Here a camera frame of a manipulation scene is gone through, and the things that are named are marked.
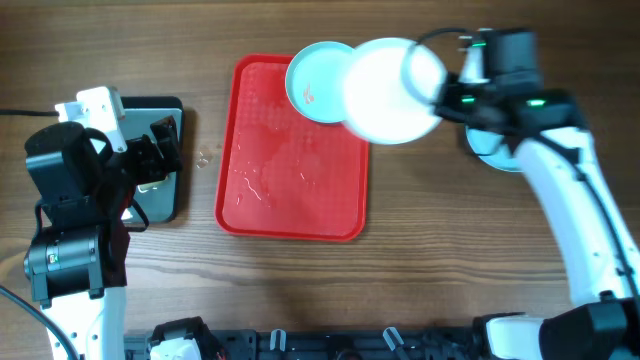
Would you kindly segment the green and yellow sponge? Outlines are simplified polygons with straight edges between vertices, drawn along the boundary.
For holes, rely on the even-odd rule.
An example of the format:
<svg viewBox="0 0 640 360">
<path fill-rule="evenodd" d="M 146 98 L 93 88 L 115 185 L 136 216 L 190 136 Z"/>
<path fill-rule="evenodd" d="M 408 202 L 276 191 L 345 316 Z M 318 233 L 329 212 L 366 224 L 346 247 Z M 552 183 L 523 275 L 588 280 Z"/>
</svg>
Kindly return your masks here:
<svg viewBox="0 0 640 360">
<path fill-rule="evenodd" d="M 139 193 L 146 193 L 152 190 L 156 190 L 161 184 L 162 184 L 161 181 L 147 183 L 147 184 L 140 184 L 137 186 L 137 191 Z"/>
</svg>

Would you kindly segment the white stained plate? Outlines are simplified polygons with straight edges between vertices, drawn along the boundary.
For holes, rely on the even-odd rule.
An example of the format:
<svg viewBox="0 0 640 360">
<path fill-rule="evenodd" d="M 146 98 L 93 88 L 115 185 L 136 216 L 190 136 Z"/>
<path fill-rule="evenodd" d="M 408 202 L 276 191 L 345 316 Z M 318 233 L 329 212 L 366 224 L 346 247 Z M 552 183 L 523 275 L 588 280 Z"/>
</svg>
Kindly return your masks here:
<svg viewBox="0 0 640 360">
<path fill-rule="evenodd" d="M 357 46 L 342 86 L 345 126 L 374 144 L 417 140 L 440 123 L 434 102 L 447 71 L 429 48 L 405 38 Z"/>
</svg>

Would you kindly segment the light blue stained plate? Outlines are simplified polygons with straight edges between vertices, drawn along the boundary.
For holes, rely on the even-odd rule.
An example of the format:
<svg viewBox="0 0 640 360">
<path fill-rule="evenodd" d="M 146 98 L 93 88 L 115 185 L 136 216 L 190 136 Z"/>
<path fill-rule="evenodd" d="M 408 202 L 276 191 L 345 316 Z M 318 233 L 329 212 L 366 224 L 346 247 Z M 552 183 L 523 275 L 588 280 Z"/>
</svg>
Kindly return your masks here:
<svg viewBox="0 0 640 360">
<path fill-rule="evenodd" d="M 294 56 L 286 71 L 285 90 L 300 114 L 324 124 L 344 120 L 342 83 L 352 52 L 344 43 L 322 41 Z"/>
</svg>

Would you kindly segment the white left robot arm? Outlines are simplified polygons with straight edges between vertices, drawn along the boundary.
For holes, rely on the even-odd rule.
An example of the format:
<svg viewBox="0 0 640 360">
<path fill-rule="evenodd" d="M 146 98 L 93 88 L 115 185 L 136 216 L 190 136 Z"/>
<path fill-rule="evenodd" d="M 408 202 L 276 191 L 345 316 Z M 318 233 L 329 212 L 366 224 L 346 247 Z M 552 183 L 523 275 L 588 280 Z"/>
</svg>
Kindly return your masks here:
<svg viewBox="0 0 640 360">
<path fill-rule="evenodd" d="M 41 195 L 24 258 L 33 301 L 1 292 L 47 328 L 57 359 L 125 356 L 125 259 L 134 230 L 122 215 L 141 208 L 138 186 L 182 169 L 174 118 L 150 129 L 122 152 L 104 132 L 77 122 L 48 126 L 25 143 Z"/>
</svg>

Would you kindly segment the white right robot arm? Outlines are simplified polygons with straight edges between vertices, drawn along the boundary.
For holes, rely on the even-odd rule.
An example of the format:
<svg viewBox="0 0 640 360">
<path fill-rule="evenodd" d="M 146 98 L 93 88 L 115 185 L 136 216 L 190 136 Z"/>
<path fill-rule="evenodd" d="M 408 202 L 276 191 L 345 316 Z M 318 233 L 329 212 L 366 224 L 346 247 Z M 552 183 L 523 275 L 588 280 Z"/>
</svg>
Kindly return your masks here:
<svg viewBox="0 0 640 360">
<path fill-rule="evenodd" d="M 639 249 L 603 178 L 594 139 L 574 98 L 539 84 L 474 84 L 448 75 L 436 114 L 502 136 L 533 189 L 563 258 L 571 310 L 474 321 L 486 359 L 636 359 Z"/>
</svg>

